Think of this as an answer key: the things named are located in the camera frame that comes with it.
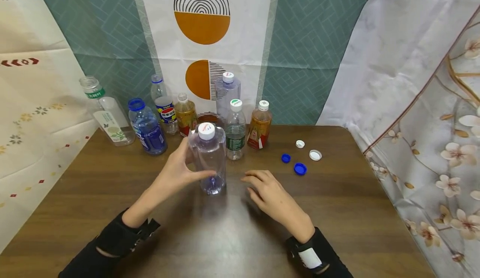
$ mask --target person's left hand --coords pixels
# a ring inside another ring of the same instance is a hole
[[[183,138],[180,146],[168,157],[167,163],[140,198],[122,216],[123,223],[129,227],[139,227],[148,215],[161,202],[177,193],[188,184],[214,176],[212,170],[190,171],[187,163],[192,161],[188,147],[188,137]]]

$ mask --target person's right hand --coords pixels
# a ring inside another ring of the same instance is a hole
[[[268,170],[250,170],[241,179],[252,184],[256,190],[247,187],[250,198],[272,219],[285,228],[300,243],[306,243],[315,233],[310,217]]]

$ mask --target green bottle label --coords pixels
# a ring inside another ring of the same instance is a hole
[[[245,145],[245,138],[231,139],[227,137],[227,149],[230,151],[238,151]]]
[[[105,89],[104,88],[101,88],[99,91],[97,92],[92,92],[91,94],[85,94],[87,95],[87,97],[89,99],[97,99],[97,98],[101,98],[102,96],[105,95]]]

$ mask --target herringbone pattern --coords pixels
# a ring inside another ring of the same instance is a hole
[[[274,123],[316,123],[366,1],[278,0],[262,94]]]
[[[85,75],[100,80],[125,108],[149,99],[155,73],[135,0],[45,0]]]

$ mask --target hand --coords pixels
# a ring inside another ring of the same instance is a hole
[[[122,217],[122,221],[129,227],[137,228],[143,224],[148,215],[161,202],[177,193],[188,184],[214,176],[212,170],[193,172],[187,168],[192,161],[188,148],[188,138],[183,138],[180,146],[168,157],[167,163],[158,174],[152,185],[143,192],[142,196],[130,207]]]
[[[252,184],[247,187],[250,198],[272,219],[282,224],[300,243],[306,243],[315,233],[310,217],[268,170],[250,170],[241,179]]]

